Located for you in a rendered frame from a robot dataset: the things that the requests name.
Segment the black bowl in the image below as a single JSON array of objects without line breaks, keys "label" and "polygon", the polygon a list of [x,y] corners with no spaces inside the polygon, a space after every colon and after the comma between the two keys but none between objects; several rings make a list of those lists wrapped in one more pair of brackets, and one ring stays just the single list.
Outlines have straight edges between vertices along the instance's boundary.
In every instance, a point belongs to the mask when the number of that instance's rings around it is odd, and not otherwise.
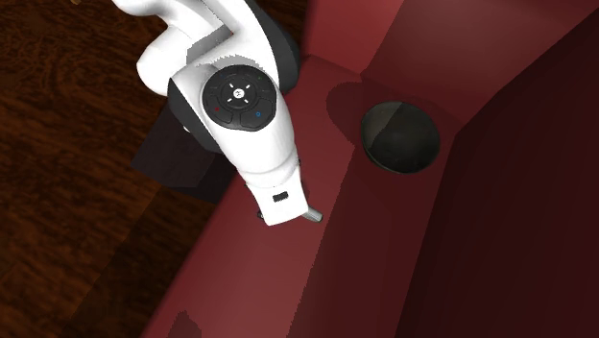
[{"label": "black bowl", "polygon": [[371,107],[362,117],[365,154],[376,166],[398,174],[415,174],[430,166],[441,151],[441,135],[422,109],[400,101]]}]

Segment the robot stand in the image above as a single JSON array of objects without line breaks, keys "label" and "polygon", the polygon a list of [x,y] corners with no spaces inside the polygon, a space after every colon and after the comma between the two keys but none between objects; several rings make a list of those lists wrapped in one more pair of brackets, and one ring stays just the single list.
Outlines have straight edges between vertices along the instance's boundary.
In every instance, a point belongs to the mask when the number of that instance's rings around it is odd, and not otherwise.
[{"label": "robot stand", "polygon": [[204,149],[168,106],[162,107],[131,167],[165,187],[213,204],[236,175],[225,156]]}]

